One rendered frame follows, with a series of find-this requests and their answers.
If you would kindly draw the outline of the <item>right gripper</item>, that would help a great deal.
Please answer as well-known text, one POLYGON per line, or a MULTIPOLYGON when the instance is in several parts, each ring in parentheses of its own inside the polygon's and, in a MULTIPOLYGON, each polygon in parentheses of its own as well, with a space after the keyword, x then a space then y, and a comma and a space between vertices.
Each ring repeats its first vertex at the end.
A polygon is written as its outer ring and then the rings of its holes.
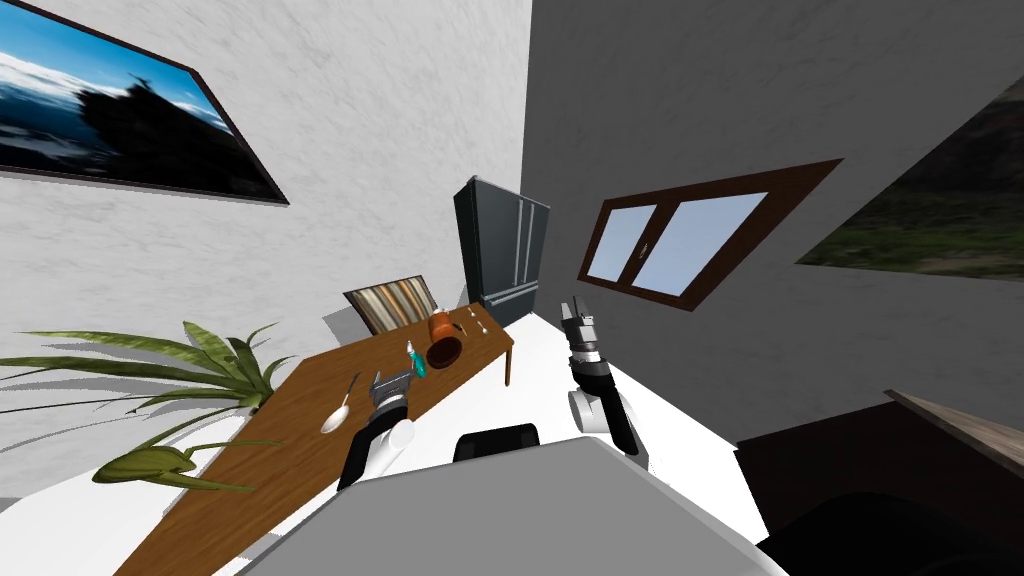
POLYGON ((561 324, 569 342, 573 360, 600 360, 600 352, 597 347, 597 335, 594 318, 590 314, 584 298, 573 295, 575 315, 571 306, 562 302, 560 304, 561 324))

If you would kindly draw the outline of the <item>framed sea picture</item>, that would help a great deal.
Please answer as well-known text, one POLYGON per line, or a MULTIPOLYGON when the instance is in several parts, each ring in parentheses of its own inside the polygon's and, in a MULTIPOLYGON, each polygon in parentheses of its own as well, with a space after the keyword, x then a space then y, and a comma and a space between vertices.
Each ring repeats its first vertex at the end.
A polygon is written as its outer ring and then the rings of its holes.
POLYGON ((0 173, 286 203, 191 68, 0 0, 0 173))

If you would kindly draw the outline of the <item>brown wooden table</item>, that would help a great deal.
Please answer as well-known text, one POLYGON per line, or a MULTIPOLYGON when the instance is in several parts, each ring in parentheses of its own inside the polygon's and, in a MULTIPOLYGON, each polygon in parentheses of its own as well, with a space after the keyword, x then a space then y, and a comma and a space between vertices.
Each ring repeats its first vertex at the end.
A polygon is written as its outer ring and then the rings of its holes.
POLYGON ((304 359, 205 470, 245 491, 188 491, 112 576, 213 576, 322 491, 336 485, 353 434, 372 413, 369 386, 410 366, 406 343, 430 345, 418 322, 304 359), (324 420, 348 400, 335 431, 324 420))

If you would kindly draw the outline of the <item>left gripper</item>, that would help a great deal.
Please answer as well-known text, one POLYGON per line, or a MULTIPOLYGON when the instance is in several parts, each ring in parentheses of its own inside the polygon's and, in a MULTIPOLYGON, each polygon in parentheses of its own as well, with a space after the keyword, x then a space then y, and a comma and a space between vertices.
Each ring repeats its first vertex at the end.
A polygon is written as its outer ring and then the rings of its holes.
POLYGON ((407 394, 412 382, 417 378, 415 369, 406 370, 387 380, 381 380, 381 372, 377 371, 373 382, 369 387, 372 395, 372 403, 376 410, 384 408, 391 403, 407 405, 407 394))

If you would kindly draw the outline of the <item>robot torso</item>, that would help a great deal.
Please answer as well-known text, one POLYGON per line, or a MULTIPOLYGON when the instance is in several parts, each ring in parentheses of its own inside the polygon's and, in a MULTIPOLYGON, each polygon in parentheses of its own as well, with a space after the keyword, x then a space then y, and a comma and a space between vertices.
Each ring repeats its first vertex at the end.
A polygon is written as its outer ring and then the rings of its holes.
POLYGON ((362 481, 238 576, 787 576, 752 541, 581 437, 362 481))

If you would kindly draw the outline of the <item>dark grey refrigerator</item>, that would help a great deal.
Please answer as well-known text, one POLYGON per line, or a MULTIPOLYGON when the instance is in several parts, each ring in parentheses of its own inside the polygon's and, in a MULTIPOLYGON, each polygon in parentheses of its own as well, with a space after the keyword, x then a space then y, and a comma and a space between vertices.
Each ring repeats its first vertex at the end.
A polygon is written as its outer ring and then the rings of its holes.
POLYGON ((550 207, 476 176, 453 203, 468 301, 507 327, 534 311, 550 207))

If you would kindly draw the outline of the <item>green leafy plant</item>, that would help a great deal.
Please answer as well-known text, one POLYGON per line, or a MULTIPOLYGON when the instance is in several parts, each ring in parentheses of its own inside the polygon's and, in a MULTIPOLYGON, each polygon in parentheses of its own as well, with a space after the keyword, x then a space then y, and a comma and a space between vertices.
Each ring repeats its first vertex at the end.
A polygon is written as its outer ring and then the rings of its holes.
MULTIPOLYGON (((179 382, 182 388, 147 397, 144 405, 179 400, 227 400, 229 411, 247 409, 258 412, 272 397, 271 378, 286 363, 285 358, 261 367, 252 347, 250 334, 242 340, 223 339, 191 322, 183 328, 188 343, 174 340, 103 331, 53 331, 53 338, 70 338, 116 348, 141 351, 182 362, 181 367, 165 364, 87 358, 79 356, 33 356, 0 358, 0 367, 19 368, 25 376, 49 371, 74 371, 121 378, 150 378, 179 382)), ((194 476, 195 453, 220 448, 208 443, 180 450, 166 444, 166 439, 201 422, 200 417, 170 428, 110 460, 92 476, 96 484, 144 482, 183 490, 245 491, 245 486, 217 482, 194 476)))

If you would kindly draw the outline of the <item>dark cabinet with wooden top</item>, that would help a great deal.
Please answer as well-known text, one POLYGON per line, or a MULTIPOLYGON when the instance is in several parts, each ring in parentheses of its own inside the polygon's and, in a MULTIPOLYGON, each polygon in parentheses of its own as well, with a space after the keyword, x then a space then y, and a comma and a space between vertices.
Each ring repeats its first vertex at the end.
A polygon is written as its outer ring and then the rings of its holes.
POLYGON ((897 390, 889 401, 738 443, 769 532, 831 497, 919 502, 1024 552, 1024 431, 897 390))

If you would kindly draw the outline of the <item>brown framed window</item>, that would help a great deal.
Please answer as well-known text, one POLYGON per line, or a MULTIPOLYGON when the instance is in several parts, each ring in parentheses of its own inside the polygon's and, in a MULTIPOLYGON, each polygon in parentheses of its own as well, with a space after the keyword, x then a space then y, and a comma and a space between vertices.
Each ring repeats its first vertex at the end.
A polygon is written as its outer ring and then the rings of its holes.
POLYGON ((578 278, 692 312, 840 163, 607 199, 578 278))

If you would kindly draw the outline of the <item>brown bowl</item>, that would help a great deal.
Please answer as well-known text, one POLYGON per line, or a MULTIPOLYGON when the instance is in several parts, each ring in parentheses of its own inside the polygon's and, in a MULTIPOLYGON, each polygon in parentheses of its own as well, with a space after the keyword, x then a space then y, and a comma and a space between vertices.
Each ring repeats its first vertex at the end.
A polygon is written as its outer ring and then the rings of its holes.
POLYGON ((433 342, 425 354, 425 360, 431 368, 443 370, 459 359, 462 351, 462 341, 458 337, 449 336, 433 342))

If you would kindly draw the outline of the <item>striped chair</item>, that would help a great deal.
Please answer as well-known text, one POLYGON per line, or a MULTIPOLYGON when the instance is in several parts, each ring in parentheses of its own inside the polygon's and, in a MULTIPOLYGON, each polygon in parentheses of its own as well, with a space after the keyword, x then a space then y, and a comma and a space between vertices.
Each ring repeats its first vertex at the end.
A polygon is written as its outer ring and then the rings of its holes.
POLYGON ((344 293, 371 335, 378 335, 429 318, 437 308, 421 275, 344 293))

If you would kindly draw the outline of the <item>green landscape picture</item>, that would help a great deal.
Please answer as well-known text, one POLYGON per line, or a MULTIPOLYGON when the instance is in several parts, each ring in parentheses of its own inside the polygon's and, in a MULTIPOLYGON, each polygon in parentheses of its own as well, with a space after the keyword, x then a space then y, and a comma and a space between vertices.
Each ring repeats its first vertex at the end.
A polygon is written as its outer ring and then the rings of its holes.
POLYGON ((1024 282, 1024 75, 799 263, 1024 282))

